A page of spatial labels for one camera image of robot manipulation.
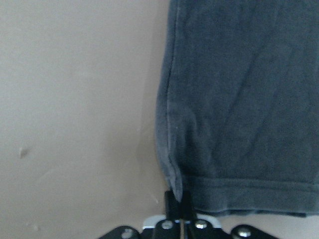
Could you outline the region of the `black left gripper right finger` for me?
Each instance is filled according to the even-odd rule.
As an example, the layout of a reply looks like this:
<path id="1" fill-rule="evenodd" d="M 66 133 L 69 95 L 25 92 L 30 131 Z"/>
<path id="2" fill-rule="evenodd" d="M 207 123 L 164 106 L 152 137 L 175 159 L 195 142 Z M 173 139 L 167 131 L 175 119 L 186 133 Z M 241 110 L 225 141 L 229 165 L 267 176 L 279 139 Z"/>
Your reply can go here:
<path id="1" fill-rule="evenodd" d="M 191 193 L 189 191 L 183 191 L 182 195 L 182 218 L 186 221 L 193 220 L 193 209 L 191 201 Z"/>

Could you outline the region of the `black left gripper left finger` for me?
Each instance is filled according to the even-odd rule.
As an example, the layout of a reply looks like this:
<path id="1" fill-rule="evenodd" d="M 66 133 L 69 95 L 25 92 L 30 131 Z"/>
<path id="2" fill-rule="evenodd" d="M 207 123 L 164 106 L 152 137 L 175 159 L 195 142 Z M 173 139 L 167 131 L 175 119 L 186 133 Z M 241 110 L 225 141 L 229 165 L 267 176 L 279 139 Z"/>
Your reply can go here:
<path id="1" fill-rule="evenodd" d="M 182 218 L 181 206 L 176 200 L 173 191 L 165 191 L 164 205 L 167 220 L 175 222 Z"/>

